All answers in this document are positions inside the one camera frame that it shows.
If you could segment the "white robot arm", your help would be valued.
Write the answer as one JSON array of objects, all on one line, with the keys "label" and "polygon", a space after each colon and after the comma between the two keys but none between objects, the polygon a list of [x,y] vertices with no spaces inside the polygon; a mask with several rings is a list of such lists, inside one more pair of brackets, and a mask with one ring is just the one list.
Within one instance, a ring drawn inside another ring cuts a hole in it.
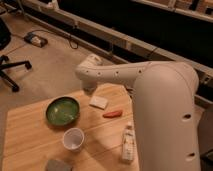
[{"label": "white robot arm", "polygon": [[176,61],[104,66],[92,54],[77,66],[76,75],[86,91],[99,82],[133,88],[140,171],[201,171],[194,116],[199,79],[193,67]]}]

